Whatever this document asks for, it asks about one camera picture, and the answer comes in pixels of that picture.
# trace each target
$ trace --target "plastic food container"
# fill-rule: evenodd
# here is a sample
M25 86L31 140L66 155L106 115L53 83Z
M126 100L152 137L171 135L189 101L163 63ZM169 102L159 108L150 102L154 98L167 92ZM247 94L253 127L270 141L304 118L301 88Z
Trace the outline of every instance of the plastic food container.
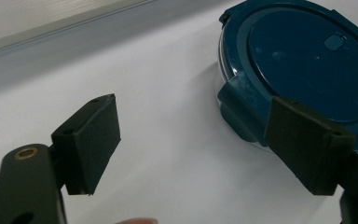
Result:
M358 27L335 10L302 0L248 0L220 17L225 121L266 147L271 96L306 105L357 136Z

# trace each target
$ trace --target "brass screw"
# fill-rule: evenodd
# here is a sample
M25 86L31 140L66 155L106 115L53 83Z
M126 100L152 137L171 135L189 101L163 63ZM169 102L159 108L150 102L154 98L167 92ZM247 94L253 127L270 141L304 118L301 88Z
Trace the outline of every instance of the brass screw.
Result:
M26 148L23 148L22 150L18 151L14 155L14 159L16 159L18 161L30 159L31 157L36 155L36 153L37 153L36 147L26 147Z

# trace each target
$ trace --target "black metal bracket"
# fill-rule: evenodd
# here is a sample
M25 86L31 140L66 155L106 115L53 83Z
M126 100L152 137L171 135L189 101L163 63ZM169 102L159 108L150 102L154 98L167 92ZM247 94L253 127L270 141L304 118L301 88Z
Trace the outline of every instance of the black metal bracket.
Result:
M51 138L51 147L32 144L3 158L0 224L63 224L61 187L69 194L94 193L120 141L115 95L89 101Z
M269 147L314 195L339 184L342 224L358 224L358 154L355 135L306 106L273 97L265 133Z

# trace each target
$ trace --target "blue container lid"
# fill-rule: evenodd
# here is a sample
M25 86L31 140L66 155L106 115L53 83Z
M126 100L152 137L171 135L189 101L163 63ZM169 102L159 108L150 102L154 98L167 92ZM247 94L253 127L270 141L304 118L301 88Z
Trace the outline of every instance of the blue container lid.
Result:
M221 22L218 98L242 138L265 145L269 101L280 95L355 133L358 151L358 27L302 0L248 0Z

